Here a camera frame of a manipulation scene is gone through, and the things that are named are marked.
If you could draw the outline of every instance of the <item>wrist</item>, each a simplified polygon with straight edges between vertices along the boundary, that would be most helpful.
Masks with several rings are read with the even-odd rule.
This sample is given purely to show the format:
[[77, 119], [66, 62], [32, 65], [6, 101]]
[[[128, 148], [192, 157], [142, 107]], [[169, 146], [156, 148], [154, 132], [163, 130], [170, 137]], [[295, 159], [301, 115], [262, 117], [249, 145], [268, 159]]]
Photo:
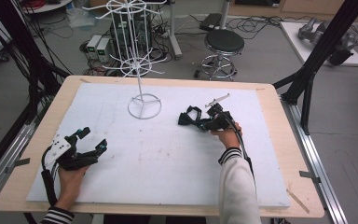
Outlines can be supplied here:
[[59, 198], [59, 200], [54, 205], [55, 207], [61, 208], [63, 210], [69, 211], [72, 208], [72, 205], [75, 203], [74, 200]]

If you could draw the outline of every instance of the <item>electronic device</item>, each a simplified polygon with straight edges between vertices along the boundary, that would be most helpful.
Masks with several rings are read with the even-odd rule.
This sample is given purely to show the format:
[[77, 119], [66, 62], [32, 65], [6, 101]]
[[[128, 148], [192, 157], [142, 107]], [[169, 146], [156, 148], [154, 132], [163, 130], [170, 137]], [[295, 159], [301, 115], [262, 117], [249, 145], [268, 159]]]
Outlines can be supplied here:
[[101, 38], [101, 35], [94, 35], [87, 44], [87, 52], [89, 53], [89, 58], [98, 60], [97, 47], [100, 43]]
[[[146, 12], [146, 24], [145, 24], [145, 14], [143, 12], [133, 14], [133, 26], [131, 29], [135, 29], [134, 43], [137, 45], [138, 50], [146, 51], [147, 44], [152, 45], [151, 38], [151, 18], [150, 13]], [[121, 48], [121, 52], [126, 52], [124, 48], [131, 46], [131, 37], [130, 37], [130, 25], [132, 21], [128, 22], [127, 15], [114, 14], [113, 22], [110, 25], [110, 33], [112, 34], [112, 39], [115, 42], [113, 47], [115, 52], [118, 52], [118, 47]]]
[[236, 5], [278, 7], [281, 0], [235, 0]]
[[103, 37], [97, 47], [98, 60], [101, 63], [109, 63], [112, 54], [112, 46], [110, 45], [110, 37]]
[[203, 20], [203, 22], [200, 24], [200, 29], [212, 31], [214, 27], [219, 25], [221, 17], [222, 15], [219, 13], [209, 14], [209, 16], [207, 16], [207, 18], [205, 18], [205, 20]]

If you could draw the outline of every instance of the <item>desk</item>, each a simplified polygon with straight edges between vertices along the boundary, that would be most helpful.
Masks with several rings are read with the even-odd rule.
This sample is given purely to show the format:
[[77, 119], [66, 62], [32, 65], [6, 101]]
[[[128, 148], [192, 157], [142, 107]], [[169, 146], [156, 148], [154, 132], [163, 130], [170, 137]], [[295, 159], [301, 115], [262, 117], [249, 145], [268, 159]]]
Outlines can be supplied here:
[[[81, 83], [115, 83], [117, 80], [118, 78], [116, 77], [82, 76], [71, 76], [65, 80], [22, 155], [23, 159], [30, 158], [31, 162], [27, 165], [16, 167], [0, 193], [0, 211], [46, 212], [48, 210], [48, 203], [26, 201], [27, 194], [34, 182], [34, 177], [40, 175], [37, 173], [37, 168], [40, 165], [40, 158], [44, 150], [50, 145], [50, 141], [54, 137]], [[120, 84], [136, 85], [137, 80], [136, 78], [124, 78]], [[283, 112], [277, 92], [271, 85], [156, 78], [144, 78], [143, 84], [256, 90], [292, 205], [286, 209], [261, 209], [261, 216], [322, 217], [324, 215], [322, 204], [312, 181], [299, 176], [298, 172], [307, 171], [307, 166], [303, 161], [296, 139]], [[72, 211], [75, 213], [103, 214], [218, 216], [216, 206], [77, 203]]]

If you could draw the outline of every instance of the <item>metal bar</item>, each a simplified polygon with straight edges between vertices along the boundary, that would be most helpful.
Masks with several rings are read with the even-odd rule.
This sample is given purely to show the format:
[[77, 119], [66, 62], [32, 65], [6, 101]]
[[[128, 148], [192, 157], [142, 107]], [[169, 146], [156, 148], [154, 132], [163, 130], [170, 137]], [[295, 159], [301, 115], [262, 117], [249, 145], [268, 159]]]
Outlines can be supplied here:
[[316, 147], [313, 144], [310, 135], [307, 135], [301, 127], [301, 112], [299, 111], [297, 105], [289, 105], [287, 102], [282, 103], [287, 105], [291, 113], [292, 121], [296, 126], [298, 136], [301, 140], [303, 150], [307, 156], [308, 163], [312, 172], [315, 174], [316, 177], [319, 177], [321, 179], [321, 183], [316, 184], [316, 186], [323, 195], [330, 217], [336, 224], [347, 224], [348, 221], [345, 218], [345, 214], [342, 211], [336, 193], [331, 186], [330, 180], [327, 176], [327, 173], [325, 172], [318, 151], [316, 150]]
[[35, 118], [30, 124], [24, 124], [18, 134], [16, 135], [11, 145], [8, 147], [5, 154], [1, 157], [0, 160], [0, 184], [5, 177], [5, 170], [13, 166], [15, 160], [17, 160], [20, 154], [23, 152], [25, 146], [30, 141], [31, 137], [34, 135], [36, 129]]
[[168, 30], [168, 37], [170, 38], [172, 49], [174, 52], [174, 59], [179, 60], [182, 57], [182, 51], [180, 50], [178, 41], [175, 36], [175, 0], [170, 1], [170, 9], [171, 9], [171, 23], [170, 29]]

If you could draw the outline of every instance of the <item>stool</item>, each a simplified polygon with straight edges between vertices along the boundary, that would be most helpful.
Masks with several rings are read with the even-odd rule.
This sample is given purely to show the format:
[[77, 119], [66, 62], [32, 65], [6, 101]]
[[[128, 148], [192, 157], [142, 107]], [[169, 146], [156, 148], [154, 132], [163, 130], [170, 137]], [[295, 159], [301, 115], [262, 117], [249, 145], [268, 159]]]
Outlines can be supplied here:
[[[226, 56], [240, 54], [245, 46], [240, 35], [229, 30], [213, 30], [205, 37], [205, 46], [207, 49], [215, 53], [202, 60], [200, 69], [209, 76], [209, 80], [213, 77], [229, 77], [237, 74], [234, 63]], [[197, 70], [194, 77], [200, 77], [200, 70]]]

